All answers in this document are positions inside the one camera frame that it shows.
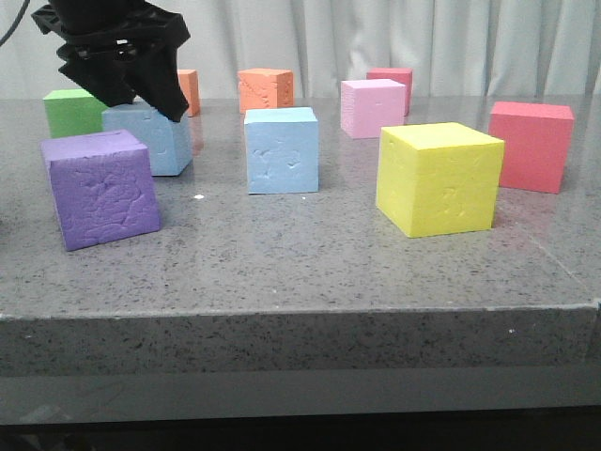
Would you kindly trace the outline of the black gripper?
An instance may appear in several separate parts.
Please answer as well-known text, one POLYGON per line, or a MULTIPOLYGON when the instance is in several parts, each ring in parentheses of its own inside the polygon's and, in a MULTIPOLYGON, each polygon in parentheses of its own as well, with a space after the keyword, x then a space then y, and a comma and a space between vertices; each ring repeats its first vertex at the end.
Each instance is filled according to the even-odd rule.
POLYGON ((189 104, 177 76, 177 49, 190 32, 181 14, 148 1, 50 1, 32 18, 42 33, 56 33, 83 58, 70 59, 59 72, 106 106, 130 104, 136 93, 169 120, 182 119, 189 104), (126 65, 130 86, 110 61, 89 59, 97 54, 132 60, 126 65))

